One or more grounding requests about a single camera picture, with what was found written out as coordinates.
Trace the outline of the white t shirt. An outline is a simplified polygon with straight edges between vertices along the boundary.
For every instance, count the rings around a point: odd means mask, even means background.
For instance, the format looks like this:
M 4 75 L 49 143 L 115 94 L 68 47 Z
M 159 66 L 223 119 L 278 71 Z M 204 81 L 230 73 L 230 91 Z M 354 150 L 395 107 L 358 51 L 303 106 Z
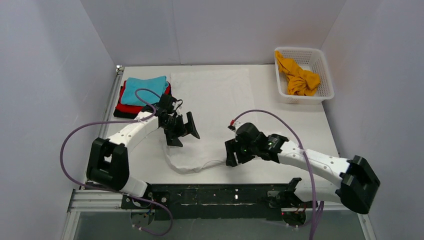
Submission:
M 210 70 L 170 74 L 172 95 L 181 99 L 181 113 L 192 113 L 200 138 L 180 138 L 183 147 L 164 149 L 167 163 L 180 174 L 225 164 L 228 129 L 240 113 L 255 108 L 249 70 Z

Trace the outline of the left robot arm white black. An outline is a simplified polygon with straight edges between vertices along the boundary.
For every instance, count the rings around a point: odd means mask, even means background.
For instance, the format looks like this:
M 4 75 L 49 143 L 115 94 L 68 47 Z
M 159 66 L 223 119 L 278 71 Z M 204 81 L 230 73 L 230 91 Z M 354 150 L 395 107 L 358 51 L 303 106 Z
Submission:
M 106 139 L 95 139 L 91 145 L 87 178 L 114 191 L 145 196 L 150 185 L 130 175 L 130 152 L 159 128 L 164 130 L 166 144 L 172 147 L 183 146 L 180 137 L 200 138 L 192 113 L 187 112 L 187 122 L 184 122 L 177 101 L 171 95 L 162 94 L 157 103 L 146 105 L 132 123 Z

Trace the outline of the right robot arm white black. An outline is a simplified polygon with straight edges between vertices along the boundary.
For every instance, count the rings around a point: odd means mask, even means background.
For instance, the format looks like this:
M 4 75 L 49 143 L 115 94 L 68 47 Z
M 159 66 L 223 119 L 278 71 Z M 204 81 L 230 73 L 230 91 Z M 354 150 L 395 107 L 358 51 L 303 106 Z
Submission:
M 327 182 L 307 183 L 294 177 L 285 187 L 271 196 L 271 206 L 298 207 L 319 201 L 339 203 L 349 210 L 366 215 L 370 212 L 381 182 L 368 161 L 358 155 L 352 159 L 326 155 L 311 149 L 303 150 L 287 137 L 273 133 L 265 135 L 250 122 L 235 122 L 228 126 L 234 138 L 225 144 L 226 161 L 230 167 L 245 164 L 254 158 L 312 171 Z

